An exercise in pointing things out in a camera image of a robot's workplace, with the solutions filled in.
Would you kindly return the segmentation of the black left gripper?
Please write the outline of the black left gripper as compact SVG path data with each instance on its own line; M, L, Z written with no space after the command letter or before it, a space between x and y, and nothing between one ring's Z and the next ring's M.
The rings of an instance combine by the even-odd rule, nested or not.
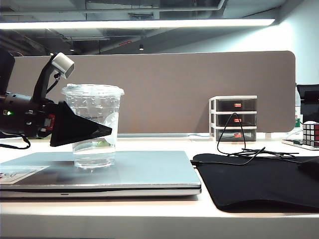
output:
M65 101L58 104L42 99L33 102L30 96L6 93L0 97L0 130L26 137L47 137L57 147L108 136L112 129L76 115Z

